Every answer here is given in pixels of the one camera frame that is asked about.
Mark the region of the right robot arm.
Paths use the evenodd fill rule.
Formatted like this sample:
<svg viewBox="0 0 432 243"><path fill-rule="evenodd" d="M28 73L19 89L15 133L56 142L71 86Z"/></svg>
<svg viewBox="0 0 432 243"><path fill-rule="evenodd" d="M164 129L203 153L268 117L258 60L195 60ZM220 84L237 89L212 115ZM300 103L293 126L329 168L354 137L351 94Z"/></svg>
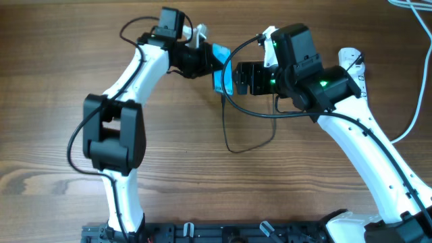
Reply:
<svg viewBox="0 0 432 243"><path fill-rule="evenodd" d="M256 37L262 61L239 63L232 74L240 94L289 98L293 111L277 118L307 116L339 145L367 185L378 212L347 210L327 216L332 242L430 242L431 188L403 160L375 121L367 101L364 56L353 48L339 63L323 67L304 24L268 27Z"/></svg>

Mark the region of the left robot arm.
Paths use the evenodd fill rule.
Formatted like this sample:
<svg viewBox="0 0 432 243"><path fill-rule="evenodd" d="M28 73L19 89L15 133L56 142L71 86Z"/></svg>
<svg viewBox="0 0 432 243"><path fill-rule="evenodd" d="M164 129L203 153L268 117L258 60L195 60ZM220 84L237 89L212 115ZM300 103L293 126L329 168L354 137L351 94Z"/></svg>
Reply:
<svg viewBox="0 0 432 243"><path fill-rule="evenodd" d="M110 242L144 242L145 216L138 198L137 169L146 151L142 108L166 74L187 79L210 74L213 90L232 94L230 50L206 42L207 27L185 26L188 16L163 7L158 24L132 42L135 54L117 82L84 100L82 148L104 182L109 203L105 233Z"/></svg>

